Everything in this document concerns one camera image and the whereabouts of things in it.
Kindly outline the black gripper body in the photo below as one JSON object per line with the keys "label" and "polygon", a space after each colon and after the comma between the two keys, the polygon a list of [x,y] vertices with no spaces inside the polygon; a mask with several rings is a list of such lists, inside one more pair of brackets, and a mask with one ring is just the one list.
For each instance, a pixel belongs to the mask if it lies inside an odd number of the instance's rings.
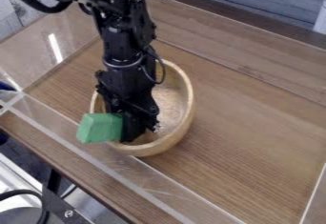
{"label": "black gripper body", "polygon": [[106,65],[95,73],[97,89],[103,95],[115,94],[123,101],[125,111],[142,117],[145,126],[154,131],[158,124],[159,107],[153,97],[157,68],[154,63],[117,66]]}

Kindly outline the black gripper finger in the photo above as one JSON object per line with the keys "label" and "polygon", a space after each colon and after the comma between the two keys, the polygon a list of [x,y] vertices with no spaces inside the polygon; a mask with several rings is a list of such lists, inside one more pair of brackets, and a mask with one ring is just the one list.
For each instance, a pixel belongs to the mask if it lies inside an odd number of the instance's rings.
{"label": "black gripper finger", "polygon": [[122,142],[133,142],[146,132],[141,116],[126,113],[122,116]]}
{"label": "black gripper finger", "polygon": [[125,112],[123,101],[113,93],[106,93],[102,95],[105,100],[105,107],[109,113],[122,113]]}

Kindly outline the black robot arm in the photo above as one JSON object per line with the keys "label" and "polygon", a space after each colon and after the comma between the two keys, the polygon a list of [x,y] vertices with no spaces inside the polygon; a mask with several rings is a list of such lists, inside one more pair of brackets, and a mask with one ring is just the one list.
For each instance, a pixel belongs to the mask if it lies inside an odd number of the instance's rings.
{"label": "black robot arm", "polygon": [[147,0],[57,0],[53,7],[39,0],[20,1],[45,13],[58,13],[78,4],[94,18],[106,67],[95,73],[97,92],[106,114],[121,119],[117,139],[134,141],[158,125],[159,107],[153,89],[165,81],[157,76],[162,61],[151,46],[157,25],[150,19]]}

